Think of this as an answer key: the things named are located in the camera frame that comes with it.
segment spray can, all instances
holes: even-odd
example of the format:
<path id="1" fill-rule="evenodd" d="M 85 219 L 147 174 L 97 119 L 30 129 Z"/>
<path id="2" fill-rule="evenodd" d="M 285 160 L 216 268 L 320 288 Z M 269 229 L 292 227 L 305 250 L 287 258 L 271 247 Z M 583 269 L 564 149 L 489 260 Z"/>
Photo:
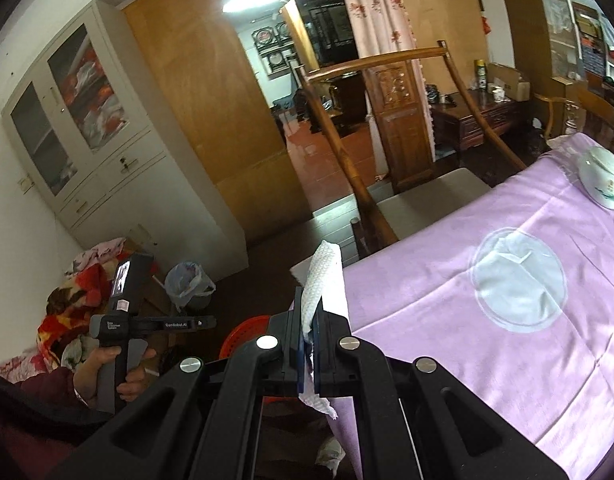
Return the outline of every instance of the spray can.
<path id="1" fill-rule="evenodd" d="M 477 59 L 474 64 L 476 65 L 476 85 L 479 90 L 487 89 L 487 68 L 485 67 L 484 59 Z"/>

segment red plastic basket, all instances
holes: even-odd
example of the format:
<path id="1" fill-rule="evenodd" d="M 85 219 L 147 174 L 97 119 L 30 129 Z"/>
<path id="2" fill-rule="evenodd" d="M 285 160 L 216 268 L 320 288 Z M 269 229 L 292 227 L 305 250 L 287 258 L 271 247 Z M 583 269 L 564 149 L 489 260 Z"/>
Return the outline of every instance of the red plastic basket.
<path id="1" fill-rule="evenodd" d="M 271 316 L 251 317 L 234 328 L 225 339 L 225 342 L 223 342 L 218 359 L 226 359 L 231 356 L 233 351 L 240 345 L 247 341 L 251 341 L 256 336 L 263 335 L 267 331 L 270 317 Z"/>

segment white bowl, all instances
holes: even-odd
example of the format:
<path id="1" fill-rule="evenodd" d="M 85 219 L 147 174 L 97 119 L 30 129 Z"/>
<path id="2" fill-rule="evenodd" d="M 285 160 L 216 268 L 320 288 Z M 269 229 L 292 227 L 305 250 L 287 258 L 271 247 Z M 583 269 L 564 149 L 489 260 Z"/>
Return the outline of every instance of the white bowl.
<path id="1" fill-rule="evenodd" d="M 578 160 L 578 176 L 588 195 L 599 205 L 614 209 L 614 154 L 593 146 Z"/>

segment person's arm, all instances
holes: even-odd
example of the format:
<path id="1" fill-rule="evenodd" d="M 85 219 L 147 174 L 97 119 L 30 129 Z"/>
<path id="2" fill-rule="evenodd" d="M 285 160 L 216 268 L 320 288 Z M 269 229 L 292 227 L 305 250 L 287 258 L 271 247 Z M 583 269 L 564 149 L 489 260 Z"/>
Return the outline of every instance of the person's arm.
<path id="1" fill-rule="evenodd" d="M 69 368 L 57 368 L 47 374 L 38 374 L 26 381 L 16 383 L 25 393 L 49 404 L 61 406 L 95 406 L 98 370 L 110 363 L 120 353 L 120 347 L 96 348 L 75 373 Z M 143 359 L 154 357 L 156 352 L 148 348 Z M 145 391 L 145 371 L 142 366 L 134 368 L 126 377 L 127 382 L 118 386 L 120 397 L 131 402 Z"/>
<path id="2" fill-rule="evenodd" d="M 56 368 L 16 383 L 24 393 L 49 404 L 83 406 L 73 387 L 73 373 L 69 368 Z"/>

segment paper towel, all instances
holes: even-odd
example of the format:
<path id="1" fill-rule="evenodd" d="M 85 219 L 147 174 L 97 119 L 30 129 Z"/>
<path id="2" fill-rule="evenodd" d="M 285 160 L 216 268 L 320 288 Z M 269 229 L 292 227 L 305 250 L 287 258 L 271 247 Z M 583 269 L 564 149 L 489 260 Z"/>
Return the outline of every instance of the paper towel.
<path id="1" fill-rule="evenodd" d="M 325 241 L 321 243 L 311 258 L 309 275 L 301 299 L 301 325 L 306 342 L 312 341 L 311 322 L 321 298 L 324 310 L 349 319 L 340 247 Z M 305 356 L 304 384 L 305 388 L 299 396 L 300 400 L 331 418 L 337 418 L 338 415 L 329 401 L 321 399 L 314 392 L 313 354 Z"/>

